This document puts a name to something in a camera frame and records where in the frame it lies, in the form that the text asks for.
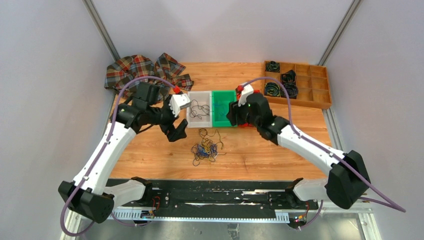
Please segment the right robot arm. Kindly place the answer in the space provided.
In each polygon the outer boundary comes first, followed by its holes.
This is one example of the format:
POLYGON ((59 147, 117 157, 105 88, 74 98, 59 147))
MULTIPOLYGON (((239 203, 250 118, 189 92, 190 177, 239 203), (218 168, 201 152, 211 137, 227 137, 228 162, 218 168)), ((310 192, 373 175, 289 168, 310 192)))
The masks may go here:
POLYGON ((347 210, 369 189, 370 178, 360 153, 343 152, 301 132, 288 119, 274 115, 261 93, 249 94, 244 103, 230 102, 226 117, 233 126, 253 125, 262 138, 295 152, 327 176, 327 180, 296 180, 285 195, 291 208, 297 209, 307 200, 322 199, 347 210))

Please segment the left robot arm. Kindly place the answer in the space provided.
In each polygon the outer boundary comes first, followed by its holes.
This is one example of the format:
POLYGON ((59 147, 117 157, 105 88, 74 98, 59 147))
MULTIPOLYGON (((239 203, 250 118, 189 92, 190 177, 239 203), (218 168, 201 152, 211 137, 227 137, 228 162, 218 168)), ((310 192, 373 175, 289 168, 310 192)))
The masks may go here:
POLYGON ((191 105, 186 93, 178 91, 156 107, 160 93, 158 85, 141 82, 134 96, 119 103, 110 117, 106 134, 83 169, 72 181, 63 181, 58 188, 69 210, 95 223, 103 223, 114 209, 135 201, 149 206, 153 201, 152 183, 140 177, 132 177, 119 185, 107 186, 109 176, 123 151, 142 126, 159 126, 169 142, 186 138, 188 121, 183 119, 174 126, 180 111, 191 105))

